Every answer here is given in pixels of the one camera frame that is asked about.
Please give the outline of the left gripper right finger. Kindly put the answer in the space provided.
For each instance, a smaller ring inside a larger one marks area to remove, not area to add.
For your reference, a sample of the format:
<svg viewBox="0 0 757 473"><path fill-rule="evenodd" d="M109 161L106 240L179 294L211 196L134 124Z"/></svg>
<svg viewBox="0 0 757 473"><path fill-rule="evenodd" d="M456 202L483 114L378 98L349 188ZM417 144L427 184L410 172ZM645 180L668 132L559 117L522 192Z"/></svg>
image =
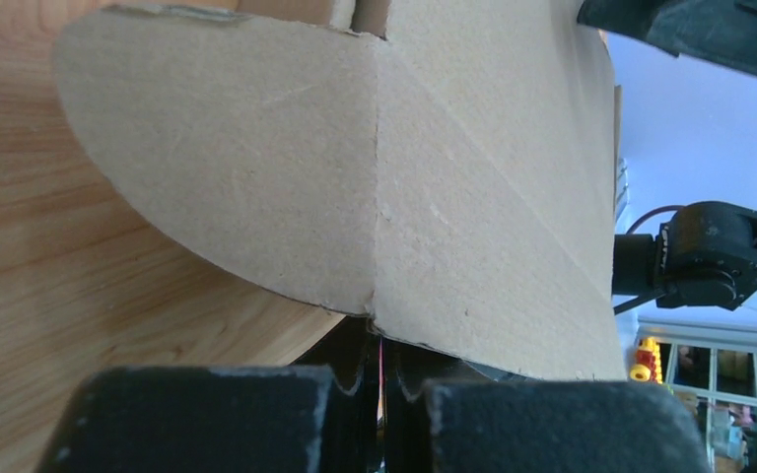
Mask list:
<svg viewBox="0 0 757 473"><path fill-rule="evenodd" d="M383 344L390 472L708 472L691 414L664 387L492 380L464 361Z"/></svg>

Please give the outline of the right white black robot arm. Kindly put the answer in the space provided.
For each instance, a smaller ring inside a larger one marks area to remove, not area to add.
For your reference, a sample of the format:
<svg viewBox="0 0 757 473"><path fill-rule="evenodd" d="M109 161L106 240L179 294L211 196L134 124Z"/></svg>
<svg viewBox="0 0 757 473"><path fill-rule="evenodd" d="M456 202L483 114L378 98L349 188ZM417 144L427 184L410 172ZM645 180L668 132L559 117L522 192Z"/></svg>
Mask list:
<svg viewBox="0 0 757 473"><path fill-rule="evenodd" d="M757 77L757 1L585 1L577 21ZM656 236L616 235L612 293L627 299L616 314L649 302L739 308L757 293L757 211L697 202Z"/></svg>

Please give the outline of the cardboard box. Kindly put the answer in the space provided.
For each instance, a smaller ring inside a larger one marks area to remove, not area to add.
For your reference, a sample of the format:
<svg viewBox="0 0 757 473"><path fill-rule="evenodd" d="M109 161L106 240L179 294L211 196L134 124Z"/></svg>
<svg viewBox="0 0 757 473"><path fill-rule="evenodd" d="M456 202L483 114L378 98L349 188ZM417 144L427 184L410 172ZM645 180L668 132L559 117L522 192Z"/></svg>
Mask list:
<svg viewBox="0 0 757 473"><path fill-rule="evenodd" d="M382 35L109 6L52 50L67 121L159 231L388 338L623 379L615 78L577 1L392 1Z"/></svg>

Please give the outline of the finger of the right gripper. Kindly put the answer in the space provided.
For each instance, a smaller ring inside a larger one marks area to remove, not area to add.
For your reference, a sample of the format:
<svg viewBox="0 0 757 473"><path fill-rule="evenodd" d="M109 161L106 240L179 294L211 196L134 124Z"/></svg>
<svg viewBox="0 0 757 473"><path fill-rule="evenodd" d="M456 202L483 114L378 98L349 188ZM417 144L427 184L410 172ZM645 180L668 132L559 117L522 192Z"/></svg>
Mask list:
<svg viewBox="0 0 757 473"><path fill-rule="evenodd" d="M757 77L757 0L589 0L577 21Z"/></svg>

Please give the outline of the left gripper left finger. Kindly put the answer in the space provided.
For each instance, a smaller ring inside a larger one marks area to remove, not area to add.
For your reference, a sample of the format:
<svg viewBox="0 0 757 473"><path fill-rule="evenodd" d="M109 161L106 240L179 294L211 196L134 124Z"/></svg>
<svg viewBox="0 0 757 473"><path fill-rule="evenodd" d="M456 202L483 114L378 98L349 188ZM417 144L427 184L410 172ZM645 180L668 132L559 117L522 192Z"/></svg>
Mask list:
<svg viewBox="0 0 757 473"><path fill-rule="evenodd" d="M75 390L40 472L365 472L379 339L338 323L284 367L128 366Z"/></svg>

